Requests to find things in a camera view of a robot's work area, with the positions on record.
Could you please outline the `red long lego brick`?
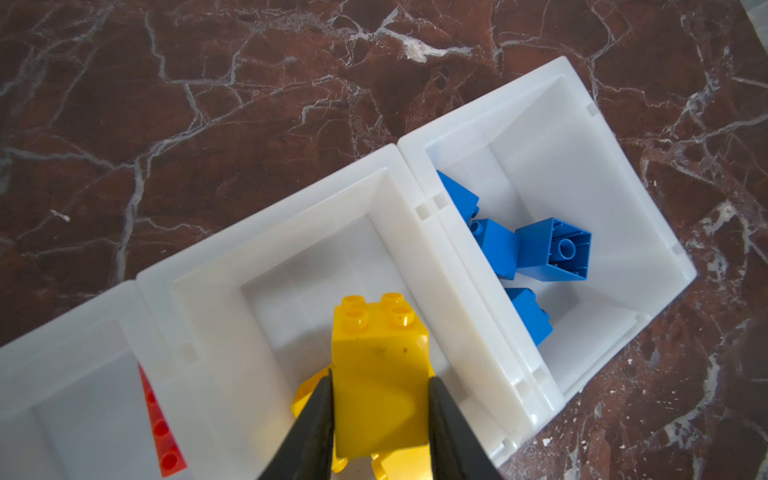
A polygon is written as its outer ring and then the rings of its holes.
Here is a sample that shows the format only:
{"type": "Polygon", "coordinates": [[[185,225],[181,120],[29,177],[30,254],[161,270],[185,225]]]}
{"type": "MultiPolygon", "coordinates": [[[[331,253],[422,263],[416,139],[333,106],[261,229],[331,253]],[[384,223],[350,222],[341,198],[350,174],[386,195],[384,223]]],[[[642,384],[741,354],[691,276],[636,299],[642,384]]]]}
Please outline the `red long lego brick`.
{"type": "Polygon", "coordinates": [[[138,367],[147,412],[150,421],[151,433],[155,444],[155,450],[162,478],[168,478],[187,468],[186,461],[178,448],[173,433],[162,413],[151,384],[141,366],[138,367]]]}

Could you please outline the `blue lego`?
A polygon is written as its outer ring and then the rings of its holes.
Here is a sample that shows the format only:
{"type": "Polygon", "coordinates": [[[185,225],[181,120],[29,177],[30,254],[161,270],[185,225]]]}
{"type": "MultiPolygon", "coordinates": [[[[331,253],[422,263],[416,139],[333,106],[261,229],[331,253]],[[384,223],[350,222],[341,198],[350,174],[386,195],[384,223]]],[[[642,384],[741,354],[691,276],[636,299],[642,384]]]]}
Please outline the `blue lego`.
{"type": "Polygon", "coordinates": [[[585,281],[592,233],[556,218],[518,228],[517,272],[542,282],[585,281]]]}

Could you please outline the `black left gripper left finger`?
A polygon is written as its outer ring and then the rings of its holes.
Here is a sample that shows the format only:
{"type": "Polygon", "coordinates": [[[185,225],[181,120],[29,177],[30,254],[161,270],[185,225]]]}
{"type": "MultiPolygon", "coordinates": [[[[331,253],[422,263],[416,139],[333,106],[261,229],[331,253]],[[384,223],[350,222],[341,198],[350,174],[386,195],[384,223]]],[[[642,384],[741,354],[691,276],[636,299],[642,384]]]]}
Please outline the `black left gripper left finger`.
{"type": "Polygon", "coordinates": [[[332,375],[322,377],[271,462],[267,479],[328,480],[334,445],[332,375]]]}

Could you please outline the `yellow tall lego brick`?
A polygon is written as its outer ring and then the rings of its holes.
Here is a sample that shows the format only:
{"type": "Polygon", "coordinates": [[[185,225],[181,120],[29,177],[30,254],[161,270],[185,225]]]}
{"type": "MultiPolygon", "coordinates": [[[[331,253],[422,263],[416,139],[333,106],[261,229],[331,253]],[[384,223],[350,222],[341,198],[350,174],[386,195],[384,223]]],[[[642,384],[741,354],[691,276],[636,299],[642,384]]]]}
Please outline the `yellow tall lego brick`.
{"type": "Polygon", "coordinates": [[[403,294],[341,300],[334,309],[331,375],[339,456],[428,443],[430,335],[403,294]]]}

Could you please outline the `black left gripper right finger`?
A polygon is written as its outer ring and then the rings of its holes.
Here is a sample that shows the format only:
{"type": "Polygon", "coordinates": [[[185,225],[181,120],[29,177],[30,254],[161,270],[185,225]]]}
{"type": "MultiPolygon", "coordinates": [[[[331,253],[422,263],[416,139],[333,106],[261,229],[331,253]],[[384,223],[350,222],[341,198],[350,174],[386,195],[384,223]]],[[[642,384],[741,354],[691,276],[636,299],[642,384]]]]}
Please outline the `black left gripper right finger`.
{"type": "Polygon", "coordinates": [[[441,479],[501,479],[439,377],[428,386],[428,435],[432,476],[441,479]]]}

